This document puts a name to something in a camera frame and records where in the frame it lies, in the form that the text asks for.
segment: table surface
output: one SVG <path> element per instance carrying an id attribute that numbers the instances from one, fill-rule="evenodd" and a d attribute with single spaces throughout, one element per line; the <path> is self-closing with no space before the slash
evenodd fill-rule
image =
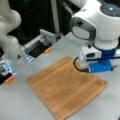
<path id="1" fill-rule="evenodd" d="M 42 54 L 20 70 L 16 79 L 0 86 L 0 120 L 55 120 L 52 113 L 36 96 L 27 79 L 66 55 L 77 57 L 85 41 L 72 33 L 52 46 L 52 52 Z M 112 61 L 114 65 L 120 60 Z M 97 73 L 108 82 L 106 89 L 67 120 L 118 120 L 120 117 L 120 66 L 114 71 Z"/>

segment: blue object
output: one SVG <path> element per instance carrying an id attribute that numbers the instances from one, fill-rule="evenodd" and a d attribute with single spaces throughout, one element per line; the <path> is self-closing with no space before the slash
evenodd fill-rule
<path id="1" fill-rule="evenodd" d="M 100 60 L 97 63 L 89 64 L 89 69 L 91 73 L 105 72 L 110 71 L 112 69 L 112 65 L 110 60 Z"/>
<path id="2" fill-rule="evenodd" d="M 110 59 L 112 59 L 116 53 L 116 48 L 111 50 L 102 50 L 97 48 L 95 45 L 94 47 L 102 52 L 101 59 L 98 60 L 96 63 L 89 64 L 89 69 L 91 73 L 96 72 L 105 72 L 110 71 L 112 69 L 112 64 Z"/>

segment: wire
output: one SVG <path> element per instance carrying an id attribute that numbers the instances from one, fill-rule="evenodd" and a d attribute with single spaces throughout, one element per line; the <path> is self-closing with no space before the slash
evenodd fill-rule
<path id="1" fill-rule="evenodd" d="M 78 58 L 79 58 L 79 57 L 76 57 L 76 58 L 74 59 L 74 62 L 73 62 L 74 67 L 76 68 L 76 70 L 78 70 L 79 72 L 87 72 L 87 73 L 89 73 L 89 69 L 88 69 L 88 68 L 81 70 L 81 69 L 79 69 L 79 68 L 76 66 L 76 61 L 78 60 Z"/>

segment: white casing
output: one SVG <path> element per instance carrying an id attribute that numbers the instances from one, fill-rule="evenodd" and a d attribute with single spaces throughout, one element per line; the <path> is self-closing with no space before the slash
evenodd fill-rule
<path id="1" fill-rule="evenodd" d="M 8 36 L 8 33 L 17 28 L 20 23 L 20 15 L 11 10 L 8 0 L 0 0 L 0 47 L 15 72 L 27 64 L 17 38 Z"/>
<path id="2" fill-rule="evenodd" d="M 100 6 L 101 3 L 97 0 L 87 0 L 86 4 L 73 17 L 79 17 L 91 23 L 96 28 L 94 45 L 102 50 L 110 50 L 118 45 L 120 17 L 103 14 L 100 11 Z"/>

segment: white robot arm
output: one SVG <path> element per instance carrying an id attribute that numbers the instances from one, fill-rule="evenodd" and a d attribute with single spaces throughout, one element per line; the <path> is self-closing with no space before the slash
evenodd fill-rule
<path id="1" fill-rule="evenodd" d="M 20 15 L 10 8 L 8 0 L 0 0 L 0 47 L 15 72 L 27 63 L 18 40 L 8 35 L 20 23 Z"/>
<path id="2" fill-rule="evenodd" d="M 120 8 L 103 0 L 69 1 L 81 8 L 71 18 L 72 33 L 90 42 L 81 47 L 79 55 L 81 69 L 88 67 L 85 63 L 87 59 L 96 59 L 97 63 L 89 64 L 90 72 L 110 70 L 112 68 L 110 59 L 115 57 L 118 51 Z"/>

